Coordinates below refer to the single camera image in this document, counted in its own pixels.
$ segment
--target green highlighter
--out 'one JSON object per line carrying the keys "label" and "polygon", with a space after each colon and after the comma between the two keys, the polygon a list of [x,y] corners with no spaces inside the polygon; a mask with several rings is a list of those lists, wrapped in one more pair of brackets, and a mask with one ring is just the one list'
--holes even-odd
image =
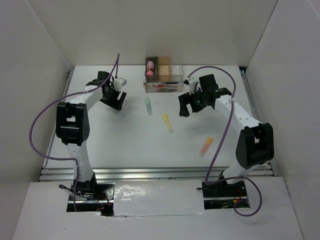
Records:
{"label": "green highlighter", "polygon": [[144,98],[145,105],[146,105],[146,111],[148,112],[149,116],[152,116],[152,108],[151,108],[151,102],[149,97]]}

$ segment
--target pink object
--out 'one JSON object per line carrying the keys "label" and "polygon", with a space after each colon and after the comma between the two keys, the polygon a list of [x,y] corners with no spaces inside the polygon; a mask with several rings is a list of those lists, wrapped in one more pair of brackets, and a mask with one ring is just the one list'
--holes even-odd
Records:
{"label": "pink object", "polygon": [[147,76],[152,76],[154,75],[154,69],[155,69],[155,64],[153,61],[148,61],[146,63],[146,68],[147,68],[147,72],[146,72],[146,75]]}

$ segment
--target white panel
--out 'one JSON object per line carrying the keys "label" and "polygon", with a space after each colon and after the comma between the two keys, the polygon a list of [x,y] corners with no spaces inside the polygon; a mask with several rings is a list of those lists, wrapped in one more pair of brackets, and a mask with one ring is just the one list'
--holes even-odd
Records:
{"label": "white panel", "polygon": [[115,216],[172,216],[204,214],[200,180],[117,181]]}
{"label": "white panel", "polygon": [[142,64],[181,56],[184,64],[247,66],[276,0],[30,0],[72,65]]}
{"label": "white panel", "polygon": [[[256,209],[259,205],[257,189],[247,180],[244,183],[250,207]],[[286,184],[282,177],[268,177],[267,181],[264,177],[256,177],[254,178],[254,183],[259,186],[263,195],[262,206],[264,208],[292,206]]]}
{"label": "white panel", "polygon": [[[185,76],[198,66],[183,66]],[[235,99],[251,114],[249,101],[238,66],[220,66],[236,82]],[[69,93],[83,91],[86,83],[97,78],[98,71],[110,71],[111,66],[77,66]],[[211,107],[189,117],[179,116],[179,93],[146,93],[143,87],[145,67],[120,66],[119,77],[127,80],[122,89],[127,92],[122,111],[115,113],[109,106],[97,102],[89,111],[90,135],[88,155],[93,168],[166,168],[207,167],[210,165],[227,125],[227,119]],[[214,74],[220,88],[233,90],[231,79],[216,69],[206,68],[194,74],[195,78]],[[145,97],[152,106],[148,116]],[[162,114],[167,114],[174,132],[168,133]],[[203,157],[198,153],[208,137],[213,143]],[[215,166],[228,167],[235,159],[239,135],[231,127]],[[55,137],[51,156],[68,157],[61,139]],[[70,168],[71,163],[50,160],[47,168]]]}
{"label": "white panel", "polygon": [[[23,0],[0,1],[0,238],[12,239],[30,181],[43,158],[28,143],[29,127],[46,103],[62,95],[67,70]],[[54,109],[33,134],[46,152]]]}
{"label": "white panel", "polygon": [[[263,179],[267,186],[271,178]],[[31,183],[14,240],[302,240],[292,206],[262,206],[253,217],[238,216],[233,209],[189,216],[103,217],[99,212],[66,212],[69,193],[58,188],[59,184]],[[279,188],[269,185],[276,192],[283,190],[281,184]],[[277,198],[272,188],[266,188],[262,197]],[[239,211],[249,214],[253,209]]]}
{"label": "white panel", "polygon": [[317,0],[279,0],[247,69],[275,162],[306,240],[319,238],[320,14]]}

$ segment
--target marker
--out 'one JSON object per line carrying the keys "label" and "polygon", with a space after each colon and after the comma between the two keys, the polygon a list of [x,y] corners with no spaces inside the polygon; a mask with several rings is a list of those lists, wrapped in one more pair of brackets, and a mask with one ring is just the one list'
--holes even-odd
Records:
{"label": "marker", "polygon": [[174,130],[169,122],[169,118],[168,118],[167,114],[165,114],[165,113],[162,114],[162,117],[163,117],[163,120],[165,122],[166,128],[168,129],[169,133],[173,133]]}
{"label": "marker", "polygon": [[168,89],[168,88],[162,88],[159,90],[159,92],[168,92],[168,93],[172,93],[172,92],[176,92],[177,89]]}
{"label": "marker", "polygon": [[210,145],[212,144],[212,142],[214,141],[214,139],[212,137],[208,137],[205,141],[205,143],[203,144],[200,152],[199,152],[199,156],[203,157],[206,153],[206,151],[208,150],[208,148],[210,147]]}

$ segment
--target yellow highlighter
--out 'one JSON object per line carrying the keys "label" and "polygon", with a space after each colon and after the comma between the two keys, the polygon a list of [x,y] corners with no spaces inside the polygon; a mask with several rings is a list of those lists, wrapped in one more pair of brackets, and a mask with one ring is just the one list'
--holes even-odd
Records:
{"label": "yellow highlighter", "polygon": [[203,157],[206,153],[206,151],[208,150],[208,148],[210,147],[210,145],[212,144],[212,142],[214,141],[214,139],[212,137],[208,137],[204,143],[204,145],[202,146],[200,152],[199,152],[199,156]]}
{"label": "yellow highlighter", "polygon": [[162,117],[163,117],[163,120],[165,122],[166,128],[168,129],[169,133],[173,133],[174,130],[169,122],[169,118],[168,118],[167,114],[165,114],[165,113],[162,114]]}

